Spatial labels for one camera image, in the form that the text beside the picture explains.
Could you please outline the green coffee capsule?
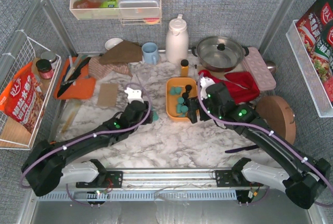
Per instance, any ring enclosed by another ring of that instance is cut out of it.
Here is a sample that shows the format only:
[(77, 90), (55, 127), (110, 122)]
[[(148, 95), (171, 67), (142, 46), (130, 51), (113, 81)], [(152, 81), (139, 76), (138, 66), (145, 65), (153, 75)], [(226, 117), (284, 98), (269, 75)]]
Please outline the green coffee capsule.
[(170, 95), (172, 95), (172, 96), (176, 95), (175, 87), (171, 87), (169, 93), (170, 93)]
[(181, 87), (175, 87), (175, 94), (176, 95), (180, 95), (182, 92), (182, 88)]
[(181, 104), (178, 104), (176, 106), (176, 113), (181, 113), (182, 112), (182, 105)]
[(152, 112), (152, 121), (154, 122), (154, 121), (157, 121), (158, 119), (159, 119), (159, 116), (158, 116), (157, 112), (153, 111)]
[(188, 112), (188, 107), (185, 105), (181, 106), (181, 113), (186, 114), (187, 112)]
[(178, 103), (178, 104), (183, 104), (183, 103), (184, 103), (184, 98), (179, 97), (179, 98), (177, 99), (177, 103)]

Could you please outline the red cloth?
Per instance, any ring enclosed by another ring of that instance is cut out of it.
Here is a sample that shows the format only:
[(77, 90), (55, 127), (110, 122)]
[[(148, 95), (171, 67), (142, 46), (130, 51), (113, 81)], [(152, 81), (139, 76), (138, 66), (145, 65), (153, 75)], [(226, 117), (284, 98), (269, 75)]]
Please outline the red cloth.
[(260, 90), (249, 72), (227, 73), (226, 80), (213, 76), (208, 70), (201, 70), (198, 74), (212, 79), (215, 83), (223, 83), (236, 104), (250, 102), (260, 95)]

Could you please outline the black coffee capsule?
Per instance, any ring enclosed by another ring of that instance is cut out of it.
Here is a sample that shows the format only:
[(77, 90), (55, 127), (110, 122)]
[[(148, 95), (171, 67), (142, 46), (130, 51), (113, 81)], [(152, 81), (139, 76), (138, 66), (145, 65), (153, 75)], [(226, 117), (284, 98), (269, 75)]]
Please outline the black coffee capsule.
[(189, 93), (191, 91), (191, 89), (192, 89), (191, 85), (186, 85), (185, 86), (185, 90), (186, 90), (187, 93)]
[(183, 97), (184, 99), (187, 99), (187, 98), (189, 97), (189, 94), (188, 94), (188, 93), (182, 93), (182, 97)]

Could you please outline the tan felt coaster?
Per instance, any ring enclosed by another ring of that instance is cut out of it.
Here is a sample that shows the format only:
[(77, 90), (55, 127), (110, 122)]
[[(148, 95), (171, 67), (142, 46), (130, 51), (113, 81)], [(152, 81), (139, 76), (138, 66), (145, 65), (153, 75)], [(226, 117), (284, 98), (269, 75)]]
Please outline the tan felt coaster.
[(114, 107), (117, 102), (118, 84), (104, 83), (101, 84), (97, 99), (99, 107)]

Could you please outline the orange storage basket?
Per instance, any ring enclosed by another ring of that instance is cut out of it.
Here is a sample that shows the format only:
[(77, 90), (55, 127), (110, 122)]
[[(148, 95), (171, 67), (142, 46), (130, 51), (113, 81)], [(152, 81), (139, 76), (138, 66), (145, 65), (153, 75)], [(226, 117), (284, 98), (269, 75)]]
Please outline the orange storage basket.
[[(186, 92), (186, 86), (190, 85), (189, 98), (197, 97), (197, 85), (196, 81), (190, 77), (173, 77), (170, 78), (165, 86), (165, 100), (166, 100), (166, 112), (171, 120), (174, 122), (190, 122), (190, 119), (186, 116), (180, 117), (181, 113), (177, 113), (178, 98)], [(181, 88), (179, 95), (172, 95), (172, 88)]]

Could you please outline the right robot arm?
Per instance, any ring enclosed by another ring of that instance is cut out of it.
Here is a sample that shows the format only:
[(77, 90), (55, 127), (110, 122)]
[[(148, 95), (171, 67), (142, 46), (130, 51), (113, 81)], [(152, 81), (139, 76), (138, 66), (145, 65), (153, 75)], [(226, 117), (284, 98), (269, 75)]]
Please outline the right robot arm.
[(289, 144), (252, 107), (236, 104), (223, 83), (201, 77), (197, 96), (188, 102), (188, 118), (192, 123), (200, 113), (205, 121), (214, 120), (218, 127), (225, 126), (249, 139), (280, 165), (269, 167), (242, 158), (232, 167), (236, 181), (245, 179), (277, 189), (302, 209), (310, 209), (314, 204), (324, 206), (317, 199), (326, 188), (332, 189), (328, 161), (316, 160)]

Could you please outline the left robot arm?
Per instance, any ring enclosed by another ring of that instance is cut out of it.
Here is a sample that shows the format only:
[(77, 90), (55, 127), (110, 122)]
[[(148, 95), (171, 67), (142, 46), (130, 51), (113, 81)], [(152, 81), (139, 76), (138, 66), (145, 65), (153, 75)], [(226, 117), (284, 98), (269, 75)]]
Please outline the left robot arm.
[(55, 144), (45, 140), (39, 142), (21, 168), (23, 178), (36, 196), (44, 196), (57, 188), (65, 166), (88, 153), (127, 139), (140, 125), (150, 123), (151, 103), (134, 100), (123, 112), (81, 136)]

